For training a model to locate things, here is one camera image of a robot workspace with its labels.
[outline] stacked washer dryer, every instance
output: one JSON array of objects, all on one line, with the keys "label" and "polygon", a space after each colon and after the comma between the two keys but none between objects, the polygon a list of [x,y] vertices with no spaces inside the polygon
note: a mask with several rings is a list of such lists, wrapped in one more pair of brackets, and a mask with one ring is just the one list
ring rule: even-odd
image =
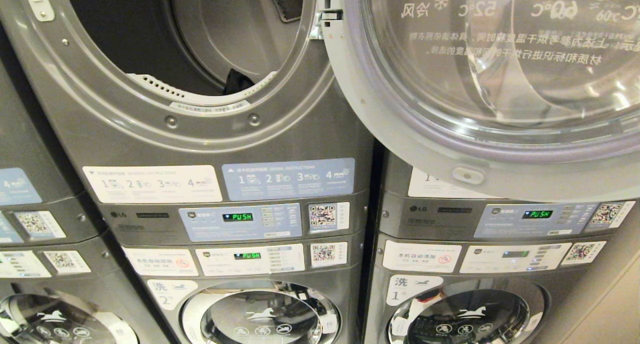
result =
[{"label": "stacked washer dryer", "polygon": [[0,101],[0,342],[171,342],[57,143],[2,27]]},{"label": "stacked washer dryer", "polygon": [[357,342],[373,138],[316,0],[0,0],[62,145],[182,343]]},{"label": "stacked washer dryer", "polygon": [[635,200],[533,203],[451,186],[389,154],[365,342],[532,343]]}]

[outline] screw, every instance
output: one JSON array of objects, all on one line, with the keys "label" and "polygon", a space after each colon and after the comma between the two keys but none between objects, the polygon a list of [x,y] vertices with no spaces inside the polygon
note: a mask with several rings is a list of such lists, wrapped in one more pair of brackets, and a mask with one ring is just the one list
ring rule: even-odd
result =
[{"label": "screw", "polygon": [[256,113],[249,115],[249,124],[252,126],[260,125],[260,116]]},{"label": "screw", "polygon": [[176,119],[175,116],[167,116],[166,118],[164,118],[164,122],[166,123],[166,126],[171,129],[178,128],[178,119]]}]

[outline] snowflake icon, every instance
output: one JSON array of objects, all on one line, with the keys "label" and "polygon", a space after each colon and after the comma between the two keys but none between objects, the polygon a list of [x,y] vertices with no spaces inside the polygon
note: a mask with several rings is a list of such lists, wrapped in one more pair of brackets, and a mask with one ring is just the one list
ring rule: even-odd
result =
[{"label": "snowflake icon", "polygon": [[441,11],[449,6],[449,0],[436,0],[435,7],[437,10]]}]

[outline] digital display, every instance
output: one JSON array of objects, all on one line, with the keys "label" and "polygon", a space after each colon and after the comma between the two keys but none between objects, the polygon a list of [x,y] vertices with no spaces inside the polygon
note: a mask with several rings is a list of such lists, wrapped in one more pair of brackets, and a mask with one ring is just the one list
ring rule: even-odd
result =
[{"label": "digital display", "polygon": [[222,220],[226,222],[251,222],[254,220],[252,212],[241,212],[240,214],[222,214]]},{"label": "digital display", "polygon": [[553,210],[527,210],[522,219],[549,219],[553,213]]},{"label": "digital display", "polygon": [[504,252],[502,253],[503,258],[526,258],[529,255],[530,251],[525,252]]},{"label": "digital display", "polygon": [[260,253],[234,253],[233,259],[235,260],[245,260],[245,259],[261,259],[262,255]]}]

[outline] horse logo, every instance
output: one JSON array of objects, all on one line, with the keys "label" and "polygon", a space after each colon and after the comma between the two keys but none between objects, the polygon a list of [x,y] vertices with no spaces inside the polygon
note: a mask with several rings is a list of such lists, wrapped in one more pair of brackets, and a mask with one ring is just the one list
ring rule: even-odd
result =
[{"label": "horse logo", "polygon": [[247,311],[246,313],[251,315],[250,317],[247,317],[249,321],[264,321],[265,319],[271,319],[276,317],[274,315],[274,310],[270,307],[265,309],[263,312]]},{"label": "horse logo", "polygon": [[62,312],[60,310],[54,310],[51,314],[39,312],[37,316],[42,317],[41,319],[47,323],[64,323],[67,321],[66,317],[62,316]]},{"label": "horse logo", "polygon": [[487,307],[485,306],[481,306],[479,308],[477,308],[476,310],[465,310],[465,309],[460,309],[460,312],[463,312],[462,314],[458,314],[457,317],[458,318],[464,318],[464,319],[468,319],[468,318],[482,318],[485,316],[485,311],[487,310]]}]

